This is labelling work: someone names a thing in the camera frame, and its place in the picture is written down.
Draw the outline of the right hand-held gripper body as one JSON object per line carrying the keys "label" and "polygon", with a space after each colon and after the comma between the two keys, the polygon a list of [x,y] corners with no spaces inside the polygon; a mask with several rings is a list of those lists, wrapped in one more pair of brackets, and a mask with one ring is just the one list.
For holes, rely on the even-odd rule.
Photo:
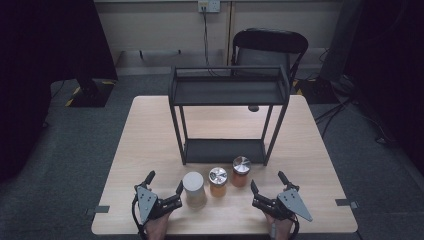
{"label": "right hand-held gripper body", "polygon": [[258,199],[254,199],[252,205],[266,214],[278,220],[289,219],[293,214],[312,222],[313,218],[304,204],[299,193],[289,189],[279,193],[275,199],[269,199],[259,193]]}

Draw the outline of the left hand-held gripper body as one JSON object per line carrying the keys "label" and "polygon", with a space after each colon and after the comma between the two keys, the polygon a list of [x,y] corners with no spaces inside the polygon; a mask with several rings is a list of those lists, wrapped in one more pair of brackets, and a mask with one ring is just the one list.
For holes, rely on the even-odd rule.
{"label": "left hand-held gripper body", "polygon": [[133,219],[136,224],[146,224],[182,206],[182,201],[176,194],[166,199],[160,199],[155,193],[144,188],[136,190],[133,199]]}

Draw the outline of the tall jar with white lid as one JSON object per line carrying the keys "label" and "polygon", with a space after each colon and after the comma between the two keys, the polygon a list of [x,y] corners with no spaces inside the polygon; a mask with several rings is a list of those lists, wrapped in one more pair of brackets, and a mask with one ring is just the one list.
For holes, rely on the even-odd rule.
{"label": "tall jar with white lid", "polygon": [[197,209],[206,204],[203,176],[198,172],[189,172],[183,177],[183,188],[189,207]]}

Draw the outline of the dark orange jar silver lid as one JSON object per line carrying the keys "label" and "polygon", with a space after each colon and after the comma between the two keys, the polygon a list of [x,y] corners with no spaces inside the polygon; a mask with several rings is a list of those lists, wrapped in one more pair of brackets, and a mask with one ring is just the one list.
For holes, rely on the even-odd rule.
{"label": "dark orange jar silver lid", "polygon": [[244,156],[238,156],[233,161],[232,184],[235,187],[244,187],[247,184],[248,173],[251,169],[251,162]]}

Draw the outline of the small jar with silver lid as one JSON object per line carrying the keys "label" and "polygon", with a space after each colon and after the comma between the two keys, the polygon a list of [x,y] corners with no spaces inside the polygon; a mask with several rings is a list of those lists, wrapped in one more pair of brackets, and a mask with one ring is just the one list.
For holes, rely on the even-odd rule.
{"label": "small jar with silver lid", "polygon": [[213,197],[223,197],[226,194],[227,179],[227,172],[224,168],[215,167],[210,170],[210,193]]}

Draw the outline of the black metal shelf rack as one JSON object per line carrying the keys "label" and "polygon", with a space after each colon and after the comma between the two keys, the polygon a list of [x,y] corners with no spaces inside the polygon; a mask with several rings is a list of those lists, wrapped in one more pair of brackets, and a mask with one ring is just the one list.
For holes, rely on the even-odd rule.
{"label": "black metal shelf rack", "polygon": [[[181,162],[230,164],[238,156],[266,166],[290,100],[285,69],[237,75],[237,66],[171,69],[168,103]],[[248,106],[259,106],[251,112]]]}

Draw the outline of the person's right hand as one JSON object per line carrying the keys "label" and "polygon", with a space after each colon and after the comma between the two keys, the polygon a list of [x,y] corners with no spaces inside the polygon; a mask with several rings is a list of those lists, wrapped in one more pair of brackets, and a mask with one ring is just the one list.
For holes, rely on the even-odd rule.
{"label": "person's right hand", "polygon": [[292,220],[278,220],[269,214],[265,214],[265,217],[269,225],[271,240],[289,240],[290,231],[293,225]]}

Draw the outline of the person's left hand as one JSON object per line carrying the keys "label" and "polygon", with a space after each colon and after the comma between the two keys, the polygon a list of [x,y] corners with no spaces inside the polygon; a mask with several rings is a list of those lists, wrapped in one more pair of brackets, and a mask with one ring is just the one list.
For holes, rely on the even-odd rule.
{"label": "person's left hand", "polygon": [[144,226],[147,240],[165,240],[170,213],[155,219],[149,220]]}

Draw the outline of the grey tape strip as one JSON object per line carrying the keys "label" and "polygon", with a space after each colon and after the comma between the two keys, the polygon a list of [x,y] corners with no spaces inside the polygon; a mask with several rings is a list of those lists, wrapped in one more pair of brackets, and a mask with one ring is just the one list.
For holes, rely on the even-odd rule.
{"label": "grey tape strip", "polygon": [[110,206],[96,206],[94,208],[86,209],[85,214],[87,216],[94,216],[97,213],[108,213]]}
{"label": "grey tape strip", "polygon": [[351,209],[357,209],[359,204],[356,201],[351,201],[349,199],[335,199],[337,206],[349,206]]}

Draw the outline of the black floor plate yellow tape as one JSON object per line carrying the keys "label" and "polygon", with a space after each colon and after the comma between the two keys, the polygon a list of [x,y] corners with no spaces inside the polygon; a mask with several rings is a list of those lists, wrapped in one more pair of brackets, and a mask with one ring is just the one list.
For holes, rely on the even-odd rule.
{"label": "black floor plate yellow tape", "polygon": [[308,104],[336,104],[338,102],[332,85],[326,80],[295,80],[294,91],[296,95],[303,96]]}

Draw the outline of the black stand base yellow tape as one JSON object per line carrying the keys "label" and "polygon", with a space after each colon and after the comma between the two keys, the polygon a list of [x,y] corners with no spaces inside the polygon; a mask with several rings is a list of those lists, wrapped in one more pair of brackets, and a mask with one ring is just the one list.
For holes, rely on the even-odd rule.
{"label": "black stand base yellow tape", "polygon": [[104,107],[116,84],[113,80],[95,80],[92,88],[77,87],[70,99],[66,102],[66,107]]}

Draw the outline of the black folding chair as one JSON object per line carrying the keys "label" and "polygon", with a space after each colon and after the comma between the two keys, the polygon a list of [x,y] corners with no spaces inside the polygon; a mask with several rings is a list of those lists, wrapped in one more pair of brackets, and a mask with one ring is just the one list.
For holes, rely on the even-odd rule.
{"label": "black folding chair", "polygon": [[308,47],[308,40],[297,32],[248,28],[233,37],[231,65],[282,65],[293,85]]}

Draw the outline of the grey upright panel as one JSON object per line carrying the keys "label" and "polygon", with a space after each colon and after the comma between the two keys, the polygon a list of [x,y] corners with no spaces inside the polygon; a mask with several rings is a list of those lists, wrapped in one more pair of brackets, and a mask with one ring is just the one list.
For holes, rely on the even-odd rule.
{"label": "grey upright panel", "polygon": [[338,82],[343,74],[360,21],[364,0],[343,0],[334,36],[319,77]]}

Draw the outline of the dark curtain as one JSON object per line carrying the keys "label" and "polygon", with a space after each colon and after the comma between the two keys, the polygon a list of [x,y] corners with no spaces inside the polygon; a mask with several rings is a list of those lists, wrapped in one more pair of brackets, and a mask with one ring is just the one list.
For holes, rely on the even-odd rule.
{"label": "dark curtain", "polygon": [[0,183],[25,166],[53,82],[116,78],[94,0],[0,0]]}
{"label": "dark curtain", "polygon": [[364,0],[346,70],[424,175],[424,0]]}

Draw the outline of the white wall power outlet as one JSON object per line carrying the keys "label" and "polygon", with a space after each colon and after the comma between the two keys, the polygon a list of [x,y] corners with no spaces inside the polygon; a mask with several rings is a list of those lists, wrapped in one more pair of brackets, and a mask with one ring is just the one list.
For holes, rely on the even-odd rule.
{"label": "white wall power outlet", "polygon": [[198,0],[197,4],[200,13],[219,13],[221,9],[220,0]]}

